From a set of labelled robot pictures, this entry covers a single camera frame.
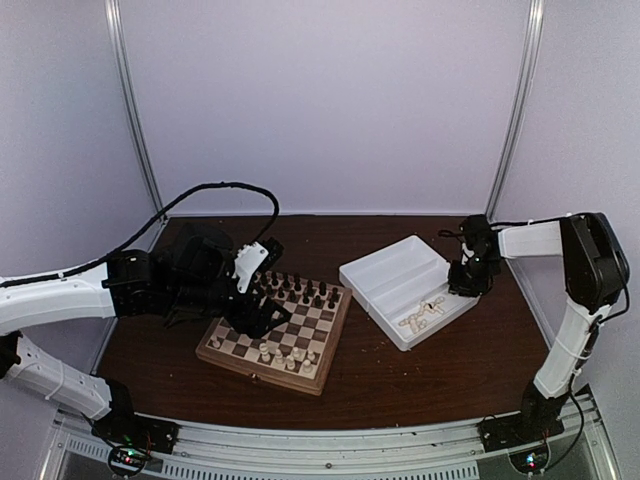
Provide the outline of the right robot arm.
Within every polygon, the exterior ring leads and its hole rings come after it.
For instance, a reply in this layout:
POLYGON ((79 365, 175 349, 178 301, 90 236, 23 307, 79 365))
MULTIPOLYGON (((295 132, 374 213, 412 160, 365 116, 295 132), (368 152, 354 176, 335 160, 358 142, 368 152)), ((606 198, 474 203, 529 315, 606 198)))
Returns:
POLYGON ((563 261, 564 317, 512 423, 519 440, 533 441, 570 397, 600 327, 615 317, 612 307, 629 297, 630 268, 622 247, 607 217, 591 212, 495 223, 483 214, 471 215, 456 231, 438 234, 460 244, 461 256, 450 264, 448 287, 461 297, 486 295, 504 260, 559 257, 563 261))

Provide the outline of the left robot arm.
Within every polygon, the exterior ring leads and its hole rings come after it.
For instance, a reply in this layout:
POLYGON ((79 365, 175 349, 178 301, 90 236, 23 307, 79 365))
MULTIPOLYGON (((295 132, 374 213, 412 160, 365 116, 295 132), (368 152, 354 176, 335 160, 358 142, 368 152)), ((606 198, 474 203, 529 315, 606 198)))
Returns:
POLYGON ((94 431, 137 442, 144 433, 126 386, 87 376, 37 347, 24 328, 84 318, 156 315, 167 327, 225 319, 239 334, 260 338, 291 315, 254 282, 282 255, 273 238, 235 248, 223 231, 182 227, 160 253, 117 249, 66 272, 1 283, 1 376, 83 414, 94 431))

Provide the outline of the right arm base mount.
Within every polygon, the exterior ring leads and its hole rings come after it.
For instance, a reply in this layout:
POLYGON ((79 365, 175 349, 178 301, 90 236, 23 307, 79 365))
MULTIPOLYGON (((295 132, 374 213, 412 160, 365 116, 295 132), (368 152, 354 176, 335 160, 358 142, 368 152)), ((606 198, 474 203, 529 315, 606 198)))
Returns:
POLYGON ((525 395, 515 414, 481 420, 477 427, 485 452, 509 449, 564 432, 560 420, 567 395, 544 398, 534 392, 525 395))

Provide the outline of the white tall piece carried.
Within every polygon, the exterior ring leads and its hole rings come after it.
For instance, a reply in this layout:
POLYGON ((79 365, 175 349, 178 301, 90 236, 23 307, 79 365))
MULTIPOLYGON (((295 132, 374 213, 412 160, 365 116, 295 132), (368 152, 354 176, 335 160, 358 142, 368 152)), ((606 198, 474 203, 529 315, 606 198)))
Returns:
POLYGON ((261 355, 261 361, 265 364, 269 364, 271 355, 267 343, 261 343, 259 345, 259 351, 261 355))

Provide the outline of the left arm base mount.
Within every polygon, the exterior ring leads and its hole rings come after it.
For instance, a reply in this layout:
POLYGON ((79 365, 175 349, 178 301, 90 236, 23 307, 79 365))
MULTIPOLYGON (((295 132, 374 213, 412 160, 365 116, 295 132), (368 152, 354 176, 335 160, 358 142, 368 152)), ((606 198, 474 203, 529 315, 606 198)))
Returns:
POLYGON ((111 394, 110 410, 104 417, 92 421, 92 434, 145 451, 171 454, 177 441, 178 424, 136 414, 128 388, 110 379, 106 384, 111 394))

